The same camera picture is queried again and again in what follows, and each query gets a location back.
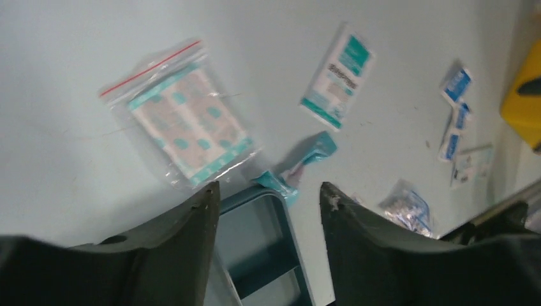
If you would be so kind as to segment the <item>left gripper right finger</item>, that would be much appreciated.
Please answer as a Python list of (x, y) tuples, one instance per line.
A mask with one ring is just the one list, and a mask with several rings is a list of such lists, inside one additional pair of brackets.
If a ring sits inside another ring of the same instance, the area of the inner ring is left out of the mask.
[(336, 305), (539, 305), (540, 234), (470, 245), (428, 238), (330, 182), (320, 212)]

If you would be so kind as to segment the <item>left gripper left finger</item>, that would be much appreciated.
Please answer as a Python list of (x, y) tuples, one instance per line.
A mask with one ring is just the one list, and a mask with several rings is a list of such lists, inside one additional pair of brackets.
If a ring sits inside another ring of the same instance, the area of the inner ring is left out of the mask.
[(2, 305), (202, 305), (219, 183), (99, 244), (1, 237)]

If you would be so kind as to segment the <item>zip bag of bandages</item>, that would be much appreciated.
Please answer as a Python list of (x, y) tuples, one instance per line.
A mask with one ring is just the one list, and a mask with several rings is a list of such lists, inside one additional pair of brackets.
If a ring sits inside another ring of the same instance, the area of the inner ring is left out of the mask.
[(198, 38), (149, 54), (98, 96), (151, 169), (182, 191), (238, 175), (262, 150)]

